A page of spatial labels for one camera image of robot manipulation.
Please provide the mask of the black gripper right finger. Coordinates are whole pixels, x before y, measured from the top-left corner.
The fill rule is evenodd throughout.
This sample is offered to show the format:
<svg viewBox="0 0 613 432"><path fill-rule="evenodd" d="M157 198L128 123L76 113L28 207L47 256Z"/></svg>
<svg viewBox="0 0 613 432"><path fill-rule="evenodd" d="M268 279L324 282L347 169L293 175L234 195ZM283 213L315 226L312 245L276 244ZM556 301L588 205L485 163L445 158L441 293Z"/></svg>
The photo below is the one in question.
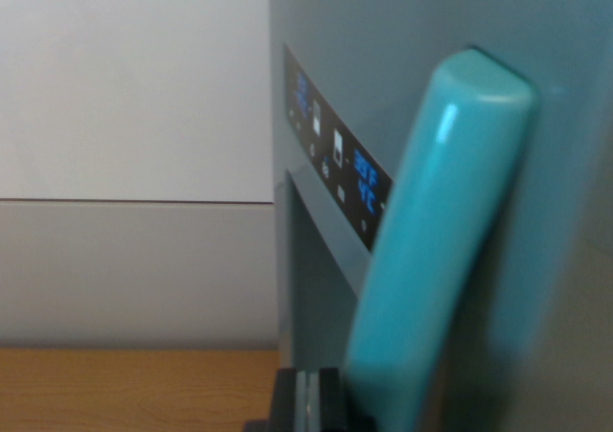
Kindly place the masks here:
<svg viewBox="0 0 613 432"><path fill-rule="evenodd" d="M376 431L373 418L361 415L348 400L338 368L311 374L307 390L308 431Z"/></svg>

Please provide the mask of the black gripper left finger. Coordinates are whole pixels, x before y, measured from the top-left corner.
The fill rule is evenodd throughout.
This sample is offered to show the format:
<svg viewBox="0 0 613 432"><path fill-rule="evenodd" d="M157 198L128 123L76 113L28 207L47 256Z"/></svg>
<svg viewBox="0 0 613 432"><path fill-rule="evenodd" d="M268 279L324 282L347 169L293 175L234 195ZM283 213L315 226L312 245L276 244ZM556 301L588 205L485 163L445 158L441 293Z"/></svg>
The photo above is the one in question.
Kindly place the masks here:
<svg viewBox="0 0 613 432"><path fill-rule="evenodd" d="M283 368L276 372L268 417L248 420L242 431L306 431L307 379L305 372Z"/></svg>

